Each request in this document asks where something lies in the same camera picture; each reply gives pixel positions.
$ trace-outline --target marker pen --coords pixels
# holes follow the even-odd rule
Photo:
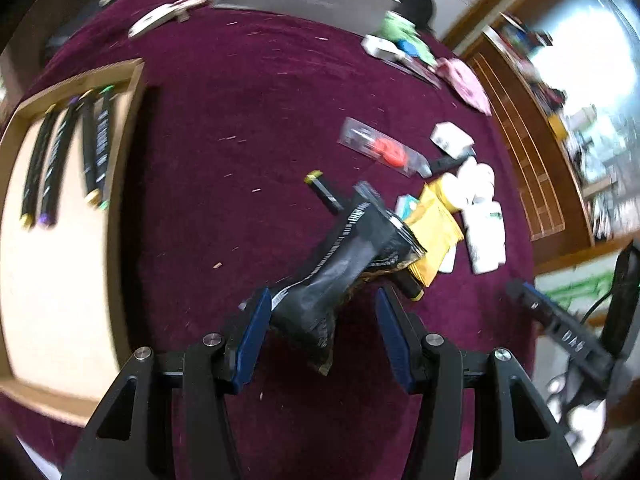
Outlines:
[[[94,117],[95,92],[89,90],[79,101],[78,112],[82,117],[82,168],[86,193],[84,201],[97,206],[101,201],[101,193],[96,182],[96,137],[97,127]]]
[[[27,178],[24,181],[24,192],[22,193],[22,210],[20,212],[20,224],[24,229],[30,229],[35,222],[36,204],[38,201],[38,189],[40,188],[40,177],[44,158],[47,154],[47,146],[53,133],[53,126],[56,123],[59,110],[56,105],[49,107],[44,115],[38,137],[33,145],[31,160],[27,171]]]
[[[56,138],[53,140],[53,147],[49,157],[47,173],[44,177],[44,190],[42,192],[42,206],[40,207],[40,224],[52,226],[56,224],[58,215],[58,200],[60,199],[60,185],[62,184],[62,174],[65,168],[66,155],[74,134],[76,119],[78,115],[78,98],[74,97],[69,101],[65,117],[58,127]]]
[[[100,208],[106,208],[108,201],[104,200],[104,184],[109,164],[109,149],[111,146],[111,130],[113,128],[113,85],[107,86],[102,92],[102,110],[98,115],[98,129],[96,136],[95,163],[96,183],[100,191],[102,203]]]

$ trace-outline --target black marker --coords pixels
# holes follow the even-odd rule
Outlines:
[[[36,204],[38,201],[38,188],[40,187],[40,175],[44,165],[44,157],[47,154],[47,147],[53,126],[58,116],[56,105],[51,105],[44,115],[36,143],[31,152],[31,161],[27,171],[27,178],[24,181],[24,192],[22,194],[22,211],[20,212],[20,224],[24,229],[33,226],[36,217]]]
[[[100,191],[102,203],[101,209],[106,209],[109,205],[104,200],[104,181],[107,177],[107,166],[109,164],[109,148],[111,145],[111,118],[113,117],[113,85],[107,86],[102,92],[102,111],[98,115],[98,133],[95,147],[96,183]]]
[[[349,200],[337,196],[325,181],[324,176],[322,176],[322,171],[312,171],[311,173],[307,173],[305,177],[305,184],[307,184],[316,196],[320,199],[320,202],[324,204],[324,206],[329,210],[329,212],[338,216],[341,212],[344,211],[343,203],[349,203]]]
[[[94,91],[89,90],[82,95],[79,103],[78,111],[82,116],[82,168],[84,169],[84,182],[86,184],[84,201],[90,205],[97,206],[101,202],[101,193],[96,182],[97,129],[94,117]]]
[[[69,151],[71,139],[74,136],[78,110],[78,98],[69,101],[69,108],[58,127],[53,148],[49,157],[47,173],[44,177],[44,190],[42,191],[42,206],[40,207],[40,223],[44,226],[52,226],[57,221],[58,200],[60,198],[60,185],[62,173],[65,168],[66,154]]]

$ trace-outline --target black plastic bag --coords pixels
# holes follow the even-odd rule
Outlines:
[[[380,268],[393,267],[401,254],[416,249],[405,230],[376,191],[360,182],[311,256],[293,275],[270,286],[271,325],[305,350],[320,373],[326,375],[332,364],[335,309],[373,261]]]

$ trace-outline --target blue gripper pad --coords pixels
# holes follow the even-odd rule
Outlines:
[[[270,318],[271,294],[269,289],[265,288],[255,307],[254,314],[244,330],[242,342],[238,346],[236,373],[231,379],[236,394],[251,381]]]
[[[408,394],[412,394],[415,391],[415,380],[411,374],[409,345],[391,302],[382,288],[376,293],[376,317],[394,377]]]

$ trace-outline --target maroon carpet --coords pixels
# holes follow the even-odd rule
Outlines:
[[[476,140],[478,159],[495,170],[507,264],[474,276],[459,244],[454,272],[439,275],[424,299],[407,307],[460,348],[506,346],[529,366],[529,319],[503,293],[510,278],[532,278],[529,229],[494,120],[448,88],[436,90],[368,57],[357,36],[288,16],[203,8],[185,23],[127,39],[138,18],[172,1],[109,7],[65,45],[32,91],[107,63],[145,59],[148,88],[122,211],[132,348],[184,349],[219,329],[255,287],[293,269],[333,221],[303,183],[310,170],[324,171],[344,190],[366,179],[391,207],[399,194],[420,193],[420,178],[336,143],[351,116],[427,156],[438,156],[429,140],[437,122],[452,121]],[[436,56],[452,56],[428,43]],[[326,378],[268,335],[253,383],[228,402],[247,478],[400,477],[420,399],[405,396],[392,379],[372,291],[343,308]],[[79,430],[7,399],[2,406],[27,443],[64,464]],[[462,452],[472,442],[469,417]],[[176,430],[178,477],[185,478],[181,436]]]

